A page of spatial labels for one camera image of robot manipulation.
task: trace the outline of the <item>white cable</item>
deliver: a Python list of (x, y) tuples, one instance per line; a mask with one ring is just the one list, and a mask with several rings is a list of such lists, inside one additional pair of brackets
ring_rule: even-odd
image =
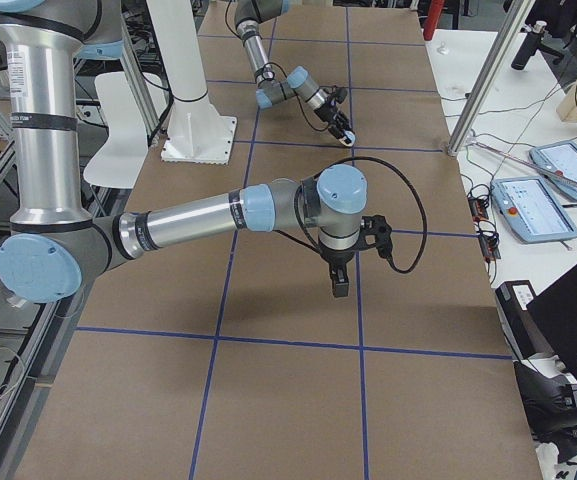
[(15, 352), (14, 350), (12, 350), (11, 348), (8, 348), (8, 347), (0, 347), (0, 351), (2, 351), (2, 350), (8, 351), (15, 356), (15, 358), (19, 362), (19, 365), (21, 365), (21, 372), (19, 373), (19, 376), (17, 377), (17, 380), (15, 381), (15, 383), (13, 383), (12, 385), (3, 384), (0, 387), (0, 389), (1, 388), (6, 389), (6, 391), (4, 391), (3, 393), (0, 394), (0, 401), (3, 398), (5, 398), (6, 396), (10, 395), (12, 392), (14, 392), (17, 389), (17, 387), (21, 383), (21, 380), (24, 378), (24, 372), (26, 371), (26, 364), (17, 352)]

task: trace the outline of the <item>red object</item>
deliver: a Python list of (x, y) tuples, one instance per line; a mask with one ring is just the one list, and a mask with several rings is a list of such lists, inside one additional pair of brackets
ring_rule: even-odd
[(439, 17), (444, 9), (445, 0), (432, 0), (430, 8), (428, 9), (428, 18), (424, 22), (424, 40), (432, 40), (435, 34), (435, 29), (439, 23)]

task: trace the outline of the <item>brown cardboard surface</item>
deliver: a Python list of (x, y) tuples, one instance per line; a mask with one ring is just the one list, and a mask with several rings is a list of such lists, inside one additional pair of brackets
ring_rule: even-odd
[(351, 42), (424, 45), (417, 12), (404, 8), (349, 8), (348, 29)]
[[(202, 37), (200, 40), (199, 51), (206, 80), (250, 82), (251, 98), (254, 100), (255, 76), (250, 70), (241, 40), (234, 37)], [(268, 50), (270, 41), (263, 40), (263, 43)]]
[[(248, 146), (239, 144), (228, 166), (162, 162), (151, 152), (126, 209), (165, 208), (239, 188), (247, 160)], [(231, 244), (232, 234), (218, 235), (107, 272), (95, 282), (80, 324), (212, 334)]]
[(436, 93), (353, 90), (355, 146), (442, 150), (450, 135)]
[(187, 472), (212, 342), (78, 332), (17, 480)]
[[(223, 13), (223, 4), (211, 4), (202, 32), (229, 35)], [(349, 48), (336, 43), (347, 20), (351, 41), (423, 44), (408, 11), (293, 7), (275, 36), (310, 40), (312, 25), (325, 24), (312, 39), (329, 33), (333, 41), (320, 43), (334, 48), (276, 40), (271, 56), (282, 54), (287, 68), (304, 64), (313, 75), (323, 66), (328, 79), (347, 85)], [(209, 79), (251, 82), (236, 39), (200, 42)], [(390, 47), (385, 54), (395, 62), (402, 48), (420, 48)], [(334, 53), (344, 49), (345, 59)], [(336, 60), (306, 64), (312, 51), (324, 50)], [(387, 69), (373, 70), (389, 81)], [(428, 66), (419, 72), (418, 85), (430, 86)], [(408, 88), (408, 80), (393, 78), (387, 88)], [(151, 152), (128, 210), (227, 192), (244, 183), (247, 167), (249, 185), (301, 179), (351, 153), (309, 129), (294, 101), (258, 114), (250, 107), (254, 84), (209, 86), (222, 114), (240, 115), (238, 139), (252, 143), (236, 144), (227, 167), (162, 163)], [(81, 323), (149, 333), (77, 334), (18, 478), (540, 478), (459, 172), (439, 153), (448, 138), (439, 96), (351, 95), (343, 109), (352, 111), (357, 145), (365, 146), (355, 153), (401, 167), (425, 200), (436, 231), (418, 269), (398, 275), (375, 252), (364, 253), (359, 272), (349, 265), (350, 296), (334, 300), (327, 267), (313, 252), (277, 234), (240, 232), (234, 244), (222, 235), (170, 247), (106, 274)], [(289, 142), (302, 145), (280, 145)], [(396, 177), (361, 168), (369, 176), (369, 213), (419, 230)], [(395, 259), (406, 267), (421, 237), (393, 238)], [(158, 337), (197, 333), (206, 340)], [(133, 419), (139, 423), (127, 432)], [(135, 432), (142, 431), (147, 445), (136, 451)]]
[[(455, 158), (443, 153), (355, 149), (357, 156), (377, 157), (398, 168), (413, 184), (428, 217), (431, 232), (474, 233)], [(367, 212), (384, 215), (397, 230), (421, 231), (412, 193), (399, 177), (381, 165), (357, 161), (368, 180)]]
[(357, 344), (354, 266), (350, 294), (335, 299), (328, 266), (277, 234), (242, 232), (221, 333), (226, 336)]
[(512, 362), (366, 353), (370, 478), (541, 479)]
[(272, 61), (281, 65), (288, 74), (297, 65), (303, 65), (320, 85), (348, 84), (348, 49), (345, 43), (273, 40)]
[[(407, 268), (420, 236), (394, 235), (393, 243), (396, 264)], [(367, 345), (509, 355), (475, 239), (430, 236), (409, 275), (362, 254), (361, 291)]]
[(343, 8), (327, 8), (326, 20), (321, 21), (321, 8), (301, 6), (291, 8), (275, 27), (275, 38), (298, 40), (346, 41), (346, 12)]
[(353, 87), (437, 90), (424, 45), (352, 43), (350, 62)]
[(356, 352), (219, 347), (197, 480), (363, 478)]

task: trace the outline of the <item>tablet screen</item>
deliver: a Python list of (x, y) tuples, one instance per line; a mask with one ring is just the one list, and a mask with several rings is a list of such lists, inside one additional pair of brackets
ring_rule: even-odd
[(577, 150), (572, 145), (557, 145), (541, 149), (540, 152), (557, 170), (561, 170), (565, 177), (577, 181)]
[(532, 235), (552, 235), (572, 230), (538, 180), (514, 180), (503, 182), (502, 186)]

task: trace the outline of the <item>white chair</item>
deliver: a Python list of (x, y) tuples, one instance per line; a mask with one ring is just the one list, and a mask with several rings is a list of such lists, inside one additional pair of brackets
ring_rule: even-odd
[[(160, 85), (153, 74), (149, 81)], [(146, 82), (157, 115), (166, 108), (163, 90)], [(84, 179), (91, 185), (131, 189), (148, 155), (148, 132), (124, 72), (98, 75), (97, 96), (108, 125), (108, 140), (90, 159)]]

